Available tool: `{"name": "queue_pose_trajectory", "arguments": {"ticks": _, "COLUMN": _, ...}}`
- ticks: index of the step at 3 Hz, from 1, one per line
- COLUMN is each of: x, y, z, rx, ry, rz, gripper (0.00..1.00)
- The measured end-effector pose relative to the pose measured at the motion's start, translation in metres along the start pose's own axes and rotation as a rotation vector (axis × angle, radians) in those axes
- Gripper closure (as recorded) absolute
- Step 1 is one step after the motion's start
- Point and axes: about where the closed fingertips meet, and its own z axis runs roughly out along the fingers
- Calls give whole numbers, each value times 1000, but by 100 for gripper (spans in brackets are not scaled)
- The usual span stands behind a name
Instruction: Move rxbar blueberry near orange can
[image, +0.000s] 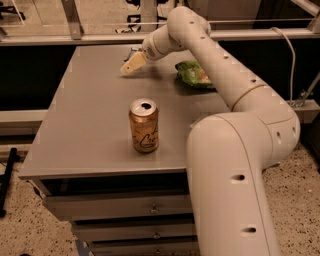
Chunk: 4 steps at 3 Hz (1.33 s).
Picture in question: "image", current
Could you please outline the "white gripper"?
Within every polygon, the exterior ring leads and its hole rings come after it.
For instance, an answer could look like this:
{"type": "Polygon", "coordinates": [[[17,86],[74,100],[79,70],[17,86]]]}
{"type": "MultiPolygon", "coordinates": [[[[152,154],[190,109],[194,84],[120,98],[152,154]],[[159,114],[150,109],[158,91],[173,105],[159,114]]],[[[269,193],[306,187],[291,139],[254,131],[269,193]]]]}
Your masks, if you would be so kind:
{"type": "Polygon", "coordinates": [[[157,61],[173,51],[172,40],[167,29],[157,29],[150,33],[142,43],[142,50],[130,55],[120,71],[129,74],[147,63],[147,58],[157,61]]]}

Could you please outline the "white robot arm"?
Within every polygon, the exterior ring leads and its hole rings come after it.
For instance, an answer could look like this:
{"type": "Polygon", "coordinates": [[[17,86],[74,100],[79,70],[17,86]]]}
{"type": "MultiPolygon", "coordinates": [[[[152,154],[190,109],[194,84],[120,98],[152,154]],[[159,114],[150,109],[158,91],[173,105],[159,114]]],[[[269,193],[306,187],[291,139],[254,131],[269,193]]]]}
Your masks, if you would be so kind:
{"type": "Polygon", "coordinates": [[[176,7],[121,70],[130,73],[174,51],[192,53],[229,109],[198,121],[187,140],[187,177],[200,254],[281,256],[262,172],[293,151],[300,121],[272,87],[209,33],[204,18],[176,7]]]}

